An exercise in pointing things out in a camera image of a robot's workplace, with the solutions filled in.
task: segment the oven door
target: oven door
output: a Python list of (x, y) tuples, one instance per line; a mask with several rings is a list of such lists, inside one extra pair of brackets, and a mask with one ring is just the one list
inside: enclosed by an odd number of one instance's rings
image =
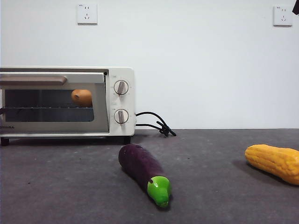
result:
[[(108, 133), (104, 74), (101, 70), (1, 69), (0, 134)], [(72, 96), (74, 90), (88, 90), (92, 105), (76, 101), (81, 96)]]

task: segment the control knob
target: control knob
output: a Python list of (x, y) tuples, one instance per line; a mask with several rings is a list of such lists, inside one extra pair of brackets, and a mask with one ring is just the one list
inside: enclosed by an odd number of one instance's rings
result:
[(115, 84), (114, 84), (114, 91), (118, 94), (118, 95), (124, 95), (128, 92), (128, 83), (123, 81), (123, 80), (120, 80), (120, 81), (117, 81)]
[(123, 124), (126, 123), (129, 119), (129, 114), (127, 111), (121, 109), (121, 110), (117, 110), (114, 114), (114, 119), (117, 123), (119, 124)]

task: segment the eggplant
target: eggplant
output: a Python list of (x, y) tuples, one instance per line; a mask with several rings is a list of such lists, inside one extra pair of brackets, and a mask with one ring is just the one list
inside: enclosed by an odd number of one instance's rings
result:
[(125, 145), (119, 151), (118, 161), (123, 170), (138, 182), (159, 207), (167, 207), (171, 184), (160, 163), (148, 150), (140, 145)]

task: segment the electrical socket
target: electrical socket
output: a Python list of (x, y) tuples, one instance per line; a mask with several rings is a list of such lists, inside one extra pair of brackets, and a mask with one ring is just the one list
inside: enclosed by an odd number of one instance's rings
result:
[(98, 24), (97, 4), (77, 5), (77, 23), (78, 25), (97, 25)]
[(292, 26), (292, 7), (274, 6), (273, 7), (273, 25), (274, 26)]

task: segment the white toaster oven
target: white toaster oven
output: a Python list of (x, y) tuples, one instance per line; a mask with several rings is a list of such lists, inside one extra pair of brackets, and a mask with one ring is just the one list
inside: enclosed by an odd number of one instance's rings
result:
[(0, 68), (0, 137), (134, 135), (135, 84), (131, 68)]

